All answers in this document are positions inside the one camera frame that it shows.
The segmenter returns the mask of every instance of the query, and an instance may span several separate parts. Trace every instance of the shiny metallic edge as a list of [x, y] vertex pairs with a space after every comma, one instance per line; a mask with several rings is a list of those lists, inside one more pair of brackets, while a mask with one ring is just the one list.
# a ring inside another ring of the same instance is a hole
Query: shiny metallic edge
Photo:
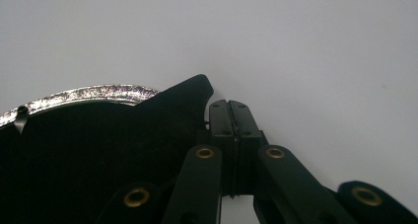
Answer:
[[[53, 94], [23, 106], [29, 109], [29, 114], [35, 114], [62, 105], [87, 101], [109, 101], [136, 105], [154, 97], [158, 93], [155, 89], [136, 85], [99, 85]], [[18, 114], [17, 110], [15, 108], [0, 114], [0, 127], [15, 121]]]

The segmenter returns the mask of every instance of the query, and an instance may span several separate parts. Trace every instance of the brass screw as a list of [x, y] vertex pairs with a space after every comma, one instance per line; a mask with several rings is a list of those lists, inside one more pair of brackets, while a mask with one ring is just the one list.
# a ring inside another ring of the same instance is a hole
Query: brass screw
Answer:
[[[132, 195], [135, 193], [142, 194], [142, 197], [139, 199], [133, 198]], [[136, 187], [126, 194], [126, 196], [123, 198], [123, 202], [128, 207], [138, 207], [146, 203], [149, 198], [150, 198], [150, 193], [146, 189], [142, 187]]]
[[272, 158], [283, 158], [285, 156], [285, 152], [278, 148], [269, 148], [265, 153]]
[[199, 158], [211, 158], [215, 155], [215, 152], [210, 148], [200, 148], [196, 151], [196, 156]]
[[373, 192], [372, 190], [366, 187], [353, 187], [351, 190], [353, 196], [369, 206], [380, 206], [382, 205], [382, 198], [378, 196], [377, 193]]

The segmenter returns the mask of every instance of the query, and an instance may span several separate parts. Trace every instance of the gray background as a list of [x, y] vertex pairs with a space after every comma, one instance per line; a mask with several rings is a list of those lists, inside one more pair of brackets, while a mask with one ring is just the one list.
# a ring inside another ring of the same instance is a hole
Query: gray background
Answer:
[[[418, 214], [418, 0], [0, 0], [0, 111], [98, 84], [206, 74], [325, 186]], [[256, 223], [224, 198], [224, 223]]]

